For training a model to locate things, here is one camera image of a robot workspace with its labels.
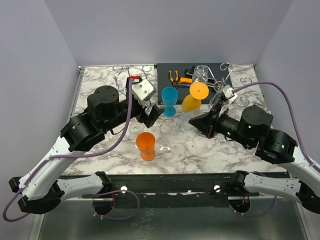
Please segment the clear glass with reflection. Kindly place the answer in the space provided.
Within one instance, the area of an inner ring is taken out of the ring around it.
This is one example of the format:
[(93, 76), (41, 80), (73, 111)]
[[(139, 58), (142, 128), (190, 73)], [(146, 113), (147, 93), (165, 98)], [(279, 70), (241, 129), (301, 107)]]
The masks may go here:
[(192, 118), (195, 118), (202, 114), (202, 111), (200, 109), (195, 109), (188, 112), (183, 112), (179, 118), (173, 123), (173, 129), (180, 133), (182, 131), (188, 132), (188, 131), (194, 131), (196, 128), (189, 123), (189, 120)]

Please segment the yellow plastic goblet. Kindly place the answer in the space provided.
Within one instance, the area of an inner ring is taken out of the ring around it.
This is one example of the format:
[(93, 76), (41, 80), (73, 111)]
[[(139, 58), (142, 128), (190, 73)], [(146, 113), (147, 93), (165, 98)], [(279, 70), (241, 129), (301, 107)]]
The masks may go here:
[(203, 82), (194, 82), (189, 88), (189, 95), (187, 95), (182, 104), (181, 109), (184, 113), (193, 111), (201, 107), (202, 100), (209, 95), (209, 88)]

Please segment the scroll arm chrome glass rack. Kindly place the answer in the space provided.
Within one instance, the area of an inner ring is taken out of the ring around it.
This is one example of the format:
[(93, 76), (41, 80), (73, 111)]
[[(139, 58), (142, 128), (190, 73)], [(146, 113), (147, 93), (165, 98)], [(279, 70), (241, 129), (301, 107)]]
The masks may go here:
[[(220, 81), (218, 81), (217, 79), (214, 78), (213, 79), (214, 83), (209, 84), (209, 86), (213, 87), (213, 89), (216, 91), (215, 96), (209, 101), (209, 104), (208, 104), (208, 107), (210, 110), (219, 110), (220, 109), (220, 105), (221, 105), (220, 104), (220, 94), (222, 93), (221, 89), (224, 86), (228, 85), (226, 83), (226, 80), (227, 80), (227, 78), (230, 77), (230, 75), (233, 71), (233, 66), (227, 62), (224, 62), (220, 65), (220, 70), (225, 71), (226, 69), (229, 70), (229, 73), (226, 78), (222, 78)], [(240, 101), (241, 101), (241, 104), (236, 102), (236, 100), (234, 101), (234, 103), (236, 103), (240, 107), (247, 107), (250, 103), (249, 98), (247, 96), (241, 96)]]

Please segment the ribbed clear wine glass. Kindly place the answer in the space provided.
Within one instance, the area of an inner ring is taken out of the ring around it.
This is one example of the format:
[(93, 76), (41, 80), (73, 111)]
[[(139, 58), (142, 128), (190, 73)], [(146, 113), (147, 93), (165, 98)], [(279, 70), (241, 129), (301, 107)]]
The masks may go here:
[(209, 68), (206, 65), (198, 65), (194, 68), (192, 82), (208, 83)]

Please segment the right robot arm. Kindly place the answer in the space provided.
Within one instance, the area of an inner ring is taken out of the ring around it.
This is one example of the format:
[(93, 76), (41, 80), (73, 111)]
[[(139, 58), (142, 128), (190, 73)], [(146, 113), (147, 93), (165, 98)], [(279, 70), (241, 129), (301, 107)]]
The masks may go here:
[(256, 149), (255, 156), (277, 165), (293, 174), (293, 178), (273, 178), (246, 171), (236, 171), (231, 182), (221, 186), (221, 191), (241, 196), (265, 193), (291, 199), (306, 210), (320, 212), (320, 166), (309, 163), (296, 140), (287, 133), (271, 127), (273, 116), (252, 105), (242, 111), (236, 120), (220, 114), (217, 107), (189, 120), (208, 139), (221, 134), (241, 144), (246, 150)]

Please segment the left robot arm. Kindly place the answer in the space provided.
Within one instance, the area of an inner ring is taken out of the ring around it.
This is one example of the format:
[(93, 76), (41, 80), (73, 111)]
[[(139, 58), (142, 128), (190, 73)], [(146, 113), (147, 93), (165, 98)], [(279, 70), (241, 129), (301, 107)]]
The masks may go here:
[(89, 158), (88, 153), (105, 139), (107, 132), (124, 124), (119, 144), (124, 138), (130, 119), (136, 118), (147, 128), (153, 126), (164, 109), (153, 105), (146, 113), (146, 102), (156, 93), (148, 81), (126, 84), (126, 98), (119, 100), (118, 90), (109, 85), (98, 87), (87, 97), (87, 108), (72, 117), (43, 159), (25, 176), (9, 180), (11, 190), (21, 196), (17, 204), (25, 214), (44, 214), (62, 201), (82, 196), (107, 197), (114, 189), (106, 173), (98, 171), (87, 177), (63, 180), (62, 173), (77, 159)]

